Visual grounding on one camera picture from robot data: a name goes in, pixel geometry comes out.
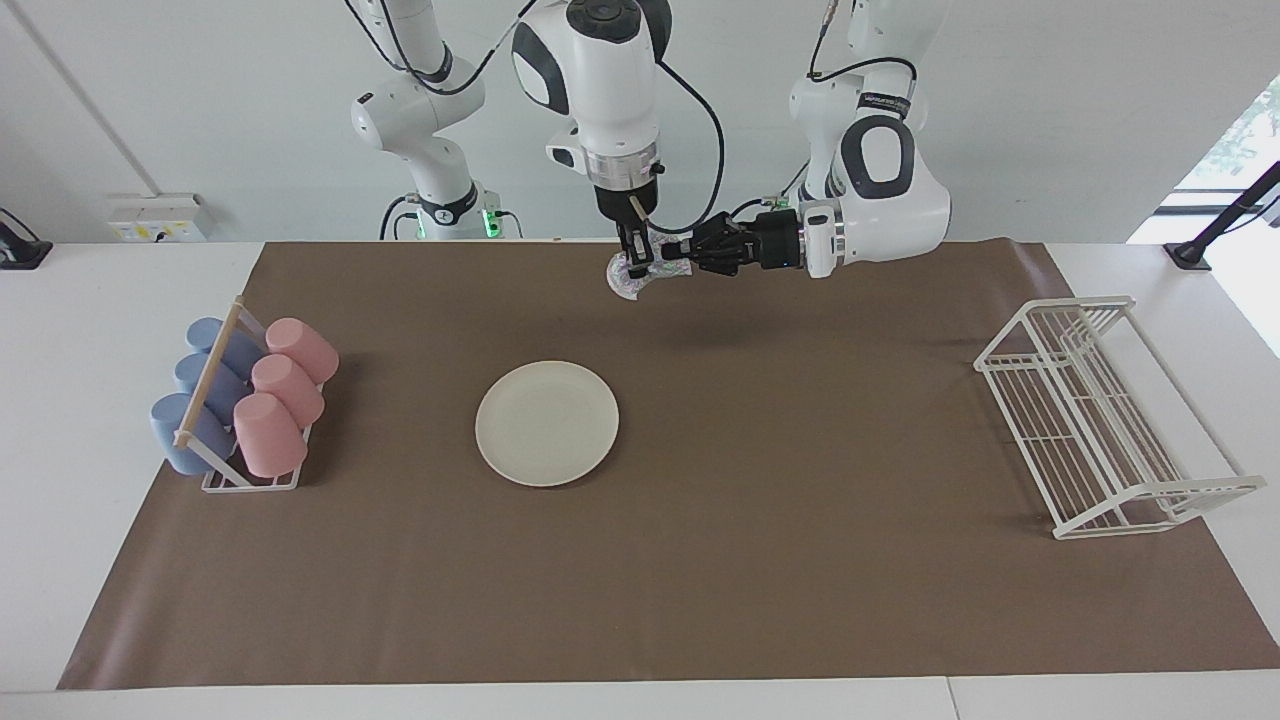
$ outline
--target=window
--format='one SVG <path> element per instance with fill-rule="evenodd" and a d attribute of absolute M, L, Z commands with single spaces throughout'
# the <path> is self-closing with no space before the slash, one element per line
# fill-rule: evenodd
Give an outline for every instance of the window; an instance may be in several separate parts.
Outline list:
<path fill-rule="evenodd" d="M 1280 158 L 1280 77 L 1258 95 L 1178 191 L 1226 190 L 1236 193 L 1253 184 Z"/>

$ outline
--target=pink cup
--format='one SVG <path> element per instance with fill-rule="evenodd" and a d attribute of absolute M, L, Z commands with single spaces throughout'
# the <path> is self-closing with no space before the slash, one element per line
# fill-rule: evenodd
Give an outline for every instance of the pink cup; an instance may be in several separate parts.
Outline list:
<path fill-rule="evenodd" d="M 264 479 L 287 475 L 307 459 L 293 415 L 274 395 L 256 392 L 236 404 L 236 439 L 248 471 Z"/>
<path fill-rule="evenodd" d="M 274 395 L 305 428 L 324 414 L 324 397 L 301 365 L 284 355 L 268 355 L 253 365 L 253 389 Z"/>
<path fill-rule="evenodd" d="M 323 384 L 338 372 L 338 351 L 320 337 L 311 325 L 297 318 L 283 318 L 266 329 L 266 346 L 271 352 L 288 355 L 302 365 L 312 384 Z"/>

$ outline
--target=blue cup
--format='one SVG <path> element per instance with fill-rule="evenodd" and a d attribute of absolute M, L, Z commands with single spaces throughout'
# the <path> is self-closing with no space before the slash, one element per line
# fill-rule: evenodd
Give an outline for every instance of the blue cup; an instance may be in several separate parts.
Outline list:
<path fill-rule="evenodd" d="M 187 395 L 196 393 L 200 384 L 200 374 L 209 364 L 207 352 L 188 355 L 173 369 L 173 380 L 178 386 L 178 392 Z M 214 382 L 209 386 L 209 396 L 205 397 L 205 407 L 214 411 L 214 416 L 223 425 L 230 425 L 236 413 L 236 404 L 248 397 L 248 387 L 236 377 L 225 364 L 219 363 L 214 368 Z"/>
<path fill-rule="evenodd" d="M 187 328 L 187 345 L 193 352 L 210 352 L 218 333 L 223 332 L 223 322 L 218 318 L 201 318 Z M 248 382 L 253 374 L 253 365 L 266 356 L 253 338 L 248 337 L 238 328 L 232 332 L 232 338 L 227 343 L 227 352 L 223 354 L 223 365 L 236 373 L 236 377 Z"/>
<path fill-rule="evenodd" d="M 173 446 L 173 436 L 182 427 L 182 416 L 187 413 L 189 404 L 191 396 L 186 393 L 164 397 L 151 406 L 151 429 L 174 470 L 183 475 L 204 475 L 212 470 L 204 457 L 196 455 L 193 450 L 178 450 Z M 209 407 L 200 409 L 195 434 L 223 460 L 230 457 L 232 451 L 236 450 L 236 438 L 227 432 L 227 428 L 218 421 Z"/>

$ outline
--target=white wall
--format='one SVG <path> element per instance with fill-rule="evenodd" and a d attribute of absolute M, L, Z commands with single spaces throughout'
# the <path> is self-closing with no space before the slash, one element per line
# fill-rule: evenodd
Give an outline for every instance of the white wall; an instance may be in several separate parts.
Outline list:
<path fill-rule="evenodd" d="M 102 197 L 140 179 L 83 127 L 35 46 L 9 42 L 4 4 L 31 18 L 161 190 L 205 197 L 223 240 L 369 238 L 408 188 L 399 163 L 351 131 L 349 100 L 387 70 L 340 0 L 3 0 L 0 201 L 37 229 L 109 237 Z M 449 44 L 472 60 L 520 4 L 436 3 Z M 780 190 L 804 159 L 786 95 L 824 1 L 672 5 L 669 59 L 728 131 L 721 205 Z M 1280 72 L 1277 23 L 1274 0 L 956 0 L 922 68 L 922 146 L 955 195 L 952 237 L 1124 241 Z M 829 44 L 829 65 L 840 50 Z M 581 178 L 544 159 L 559 119 L 520 94 L 506 53 L 486 83 L 488 106 L 445 132 L 475 176 L 532 236 L 608 234 Z M 659 219 L 686 222 L 710 183 L 712 129 L 671 83 L 660 100 L 671 174 Z"/>

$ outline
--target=cup rack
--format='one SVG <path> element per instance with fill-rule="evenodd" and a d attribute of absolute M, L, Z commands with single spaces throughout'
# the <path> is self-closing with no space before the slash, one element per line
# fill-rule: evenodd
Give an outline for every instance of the cup rack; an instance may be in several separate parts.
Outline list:
<path fill-rule="evenodd" d="M 1266 486 L 1226 450 L 1130 313 L 1132 297 L 1028 302 L 987 346 L 983 374 L 1053 519 L 1053 537 L 1162 532 Z M 1126 324 L 1231 471 L 1194 479 L 1143 414 L 1103 336 Z"/>
<path fill-rule="evenodd" d="M 187 405 L 187 413 L 182 418 L 182 425 L 174 433 L 174 447 L 179 450 L 191 450 L 212 468 L 211 471 L 205 473 L 204 480 L 201 482 L 201 489 L 211 495 L 221 493 L 247 493 L 247 492 L 280 492 L 289 491 L 298 487 L 298 478 L 302 474 L 302 466 L 293 470 L 287 475 L 280 475 L 278 478 L 256 478 L 248 471 L 237 470 L 228 462 L 218 456 L 212 450 L 209 448 L 195 434 L 196 420 L 200 416 L 200 409 L 205 405 L 205 400 L 209 397 L 209 389 L 214 383 L 214 370 L 218 363 L 221 363 L 223 355 L 227 352 L 227 345 L 230 342 L 232 333 L 237 329 L 243 331 L 253 342 L 260 347 L 266 350 L 266 328 L 253 316 L 248 309 L 244 307 L 244 297 L 237 296 L 236 301 L 232 302 L 230 310 L 227 313 L 227 318 L 223 320 L 223 328 L 218 333 L 218 338 L 214 341 L 214 347 L 209 351 L 210 360 L 205 365 L 205 370 L 200 374 L 200 382 L 196 383 L 196 391 L 192 393 L 191 402 Z M 320 392 L 324 392 L 324 384 L 319 386 Z M 311 441 L 311 428 L 314 425 L 307 425 L 302 429 L 302 441 L 310 445 Z"/>

